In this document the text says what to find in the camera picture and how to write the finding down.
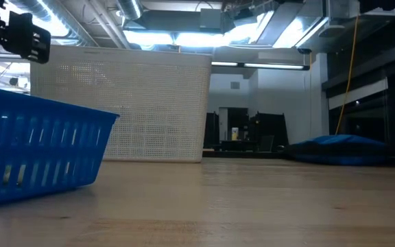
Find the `wooden table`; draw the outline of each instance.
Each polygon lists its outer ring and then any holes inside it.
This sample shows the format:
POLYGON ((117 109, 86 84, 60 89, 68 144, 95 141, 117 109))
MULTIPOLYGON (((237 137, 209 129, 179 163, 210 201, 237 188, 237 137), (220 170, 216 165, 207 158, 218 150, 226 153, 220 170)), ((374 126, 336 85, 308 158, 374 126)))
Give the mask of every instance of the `wooden table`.
POLYGON ((105 162, 94 185, 1 206, 0 246, 395 247, 395 169, 105 162))

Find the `white mesh board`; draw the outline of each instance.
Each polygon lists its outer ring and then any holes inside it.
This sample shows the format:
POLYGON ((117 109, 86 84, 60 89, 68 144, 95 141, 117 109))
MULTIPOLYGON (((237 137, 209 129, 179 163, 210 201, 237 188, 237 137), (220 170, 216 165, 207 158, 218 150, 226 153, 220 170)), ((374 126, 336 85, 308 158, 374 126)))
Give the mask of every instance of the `white mesh board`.
POLYGON ((32 95, 120 114, 106 159, 200 162, 210 74, 210 56, 52 46, 32 95))

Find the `exposed ductwork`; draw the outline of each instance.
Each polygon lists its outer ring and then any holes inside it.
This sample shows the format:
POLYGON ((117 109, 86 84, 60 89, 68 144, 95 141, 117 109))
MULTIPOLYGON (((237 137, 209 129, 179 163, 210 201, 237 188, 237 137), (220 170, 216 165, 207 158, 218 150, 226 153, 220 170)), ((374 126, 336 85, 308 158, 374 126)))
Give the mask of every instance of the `exposed ductwork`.
POLYGON ((117 5, 126 20, 137 20, 144 12, 140 0, 117 0, 117 5))
POLYGON ((56 0, 10 0, 22 10, 31 12, 37 18, 43 21, 51 21, 49 10, 55 14, 60 21, 70 30, 65 37, 59 38, 76 38, 79 41, 77 45, 81 46, 99 46, 97 42, 88 34, 88 32, 80 25, 75 17, 56 0))

